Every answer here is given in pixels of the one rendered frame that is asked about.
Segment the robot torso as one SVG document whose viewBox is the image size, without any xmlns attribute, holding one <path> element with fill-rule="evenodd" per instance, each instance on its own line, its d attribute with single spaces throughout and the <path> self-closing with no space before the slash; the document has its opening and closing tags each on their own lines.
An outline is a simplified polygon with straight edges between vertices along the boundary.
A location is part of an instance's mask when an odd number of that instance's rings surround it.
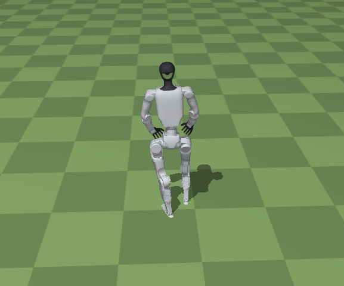
<svg viewBox="0 0 344 286">
<path fill-rule="evenodd" d="M 175 86 L 173 84 L 173 86 Z M 163 132 L 163 149 L 178 149 L 180 146 L 180 135 L 176 126 L 179 126 L 184 115 L 183 106 L 183 92 L 181 86 L 172 91 L 163 91 L 160 88 L 156 88 L 155 100 L 157 115 L 162 123 L 162 126 L 166 127 Z"/>
</svg>

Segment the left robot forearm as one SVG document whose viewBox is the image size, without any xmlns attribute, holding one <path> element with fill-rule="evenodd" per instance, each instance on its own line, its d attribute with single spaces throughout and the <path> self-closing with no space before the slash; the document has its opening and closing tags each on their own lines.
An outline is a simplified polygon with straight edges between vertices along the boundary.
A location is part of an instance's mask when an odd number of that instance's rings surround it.
<svg viewBox="0 0 344 286">
<path fill-rule="evenodd" d="M 156 133 L 156 130 L 154 129 L 153 123 L 151 121 L 151 119 L 149 121 L 145 121 L 142 119 L 142 122 L 145 124 L 147 130 L 151 133 L 154 134 Z"/>
</svg>

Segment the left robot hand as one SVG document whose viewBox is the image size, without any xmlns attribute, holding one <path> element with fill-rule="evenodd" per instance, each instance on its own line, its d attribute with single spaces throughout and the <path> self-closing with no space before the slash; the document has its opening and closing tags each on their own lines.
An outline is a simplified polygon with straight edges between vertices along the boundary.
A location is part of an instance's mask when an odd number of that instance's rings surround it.
<svg viewBox="0 0 344 286">
<path fill-rule="evenodd" d="M 160 137 L 162 137 L 161 134 L 163 134 L 162 131 L 164 131 L 164 130 L 163 130 L 162 128 L 155 128 L 155 127 L 154 127 L 154 129 L 156 130 L 156 133 L 154 133 L 154 134 L 156 134 L 156 136 L 158 137 L 158 135 L 157 135 L 157 133 L 158 133 L 158 134 L 160 135 Z M 161 131 L 161 130 L 162 130 L 162 131 Z M 160 134 L 159 132 L 160 132 L 161 134 Z M 153 135 L 154 138 L 156 139 L 156 137 L 155 137 L 154 134 L 152 134 L 152 135 Z M 158 138 L 159 138 L 159 137 L 158 137 Z"/>
</svg>

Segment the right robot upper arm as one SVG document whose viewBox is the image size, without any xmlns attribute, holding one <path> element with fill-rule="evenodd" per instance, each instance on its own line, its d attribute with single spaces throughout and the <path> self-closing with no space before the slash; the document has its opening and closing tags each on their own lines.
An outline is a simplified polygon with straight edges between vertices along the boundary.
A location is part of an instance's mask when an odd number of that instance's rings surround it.
<svg viewBox="0 0 344 286">
<path fill-rule="evenodd" d="M 181 87 L 181 89 L 183 92 L 183 96 L 187 99 L 188 105 L 191 107 L 188 111 L 189 115 L 191 117 L 198 115 L 199 108 L 192 88 L 189 86 L 185 86 Z"/>
</svg>

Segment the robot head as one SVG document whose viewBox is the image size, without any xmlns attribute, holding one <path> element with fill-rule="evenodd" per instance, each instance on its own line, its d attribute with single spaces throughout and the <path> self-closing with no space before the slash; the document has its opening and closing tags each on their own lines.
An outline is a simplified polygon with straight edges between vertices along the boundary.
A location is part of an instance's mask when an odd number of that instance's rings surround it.
<svg viewBox="0 0 344 286">
<path fill-rule="evenodd" d="M 164 85 L 162 88 L 160 88 L 163 91 L 172 91 L 175 90 L 177 87 L 173 86 L 172 84 L 172 79 L 174 76 L 174 72 L 175 72 L 175 67 L 171 62 L 164 62 L 161 63 L 160 67 L 159 67 L 159 72 L 160 75 L 162 77 L 162 79 L 164 80 Z M 172 73 L 172 77 L 170 79 L 165 79 L 162 75 L 162 73 L 169 75 L 170 73 Z"/>
</svg>

